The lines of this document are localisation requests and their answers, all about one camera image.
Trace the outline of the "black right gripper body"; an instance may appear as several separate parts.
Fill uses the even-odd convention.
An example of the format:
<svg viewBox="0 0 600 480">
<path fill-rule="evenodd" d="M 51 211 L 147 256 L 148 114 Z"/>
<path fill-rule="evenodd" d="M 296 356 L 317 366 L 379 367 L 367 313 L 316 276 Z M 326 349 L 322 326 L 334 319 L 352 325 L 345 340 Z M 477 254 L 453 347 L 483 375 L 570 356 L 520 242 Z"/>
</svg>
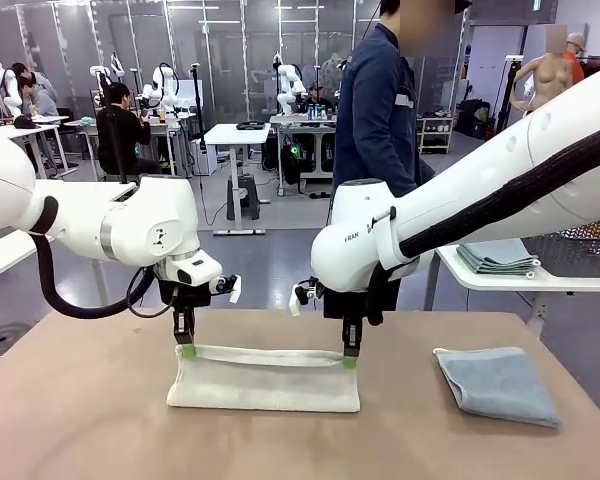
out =
<svg viewBox="0 0 600 480">
<path fill-rule="evenodd" d="M 365 318 L 366 292 L 336 292 L 326 289 L 323 295 L 323 315 L 328 319 Z"/>
</svg>

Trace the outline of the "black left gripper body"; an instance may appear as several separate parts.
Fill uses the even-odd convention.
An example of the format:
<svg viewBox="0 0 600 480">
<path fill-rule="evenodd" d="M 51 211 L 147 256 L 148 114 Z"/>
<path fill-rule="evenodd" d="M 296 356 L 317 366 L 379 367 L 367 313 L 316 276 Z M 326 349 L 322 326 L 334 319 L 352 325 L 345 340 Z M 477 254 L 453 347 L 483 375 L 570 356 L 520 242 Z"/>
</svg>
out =
<svg viewBox="0 0 600 480">
<path fill-rule="evenodd" d="M 171 306 L 209 306 L 211 291 L 208 283 L 191 286 L 178 282 L 159 280 L 160 297 L 165 305 Z"/>
</svg>

